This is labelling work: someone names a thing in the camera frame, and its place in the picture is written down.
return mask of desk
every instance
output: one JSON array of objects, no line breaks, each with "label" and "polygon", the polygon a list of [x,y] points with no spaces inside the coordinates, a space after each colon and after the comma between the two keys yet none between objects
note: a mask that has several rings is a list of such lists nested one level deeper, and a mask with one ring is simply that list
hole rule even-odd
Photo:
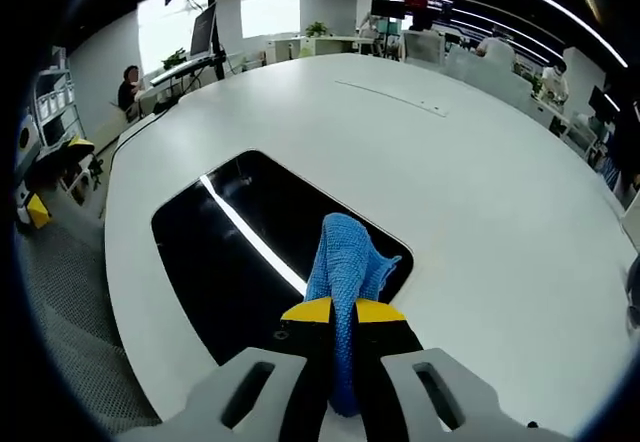
[{"label": "desk", "polygon": [[[162,419],[216,364],[175,297],[150,221],[248,148],[409,246],[414,269],[393,305],[425,348],[490,383],[507,414],[576,434],[601,407],[632,349],[623,277],[636,254],[602,178],[494,97],[341,54],[187,94],[116,153],[105,223],[111,302]],[[359,419],[331,413],[322,434],[364,440]]]},{"label": "desk", "polygon": [[321,37],[292,37],[288,39],[269,40],[267,42],[266,56],[267,64],[284,62],[289,60],[289,47],[291,47],[291,58],[297,59],[300,51],[304,50],[305,55],[328,55],[350,52],[353,44],[371,45],[374,39],[349,36],[321,36]]}]

